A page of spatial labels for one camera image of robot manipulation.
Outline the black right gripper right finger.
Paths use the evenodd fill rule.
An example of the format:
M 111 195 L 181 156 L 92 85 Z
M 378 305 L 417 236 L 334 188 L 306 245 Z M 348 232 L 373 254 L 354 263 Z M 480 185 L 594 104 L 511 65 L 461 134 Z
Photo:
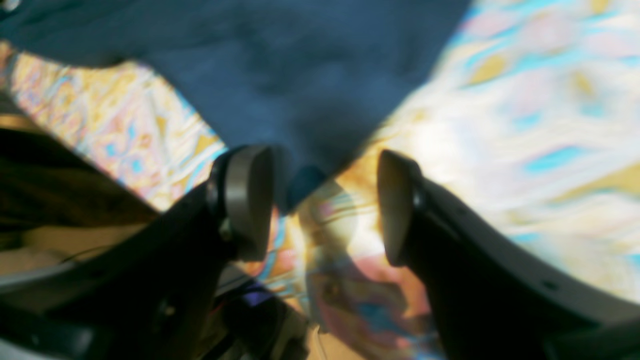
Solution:
M 388 262 L 426 287 L 450 360 L 637 360 L 639 306 L 559 271 L 425 178 L 411 158 L 379 156 Z

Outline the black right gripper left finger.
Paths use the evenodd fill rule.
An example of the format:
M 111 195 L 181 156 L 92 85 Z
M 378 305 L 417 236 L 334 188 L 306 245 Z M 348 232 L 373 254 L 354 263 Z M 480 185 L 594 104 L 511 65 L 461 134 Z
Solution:
M 192 359 L 226 265 L 265 258 L 273 202 L 272 149 L 242 146 L 99 256 L 2 276 L 1 358 Z

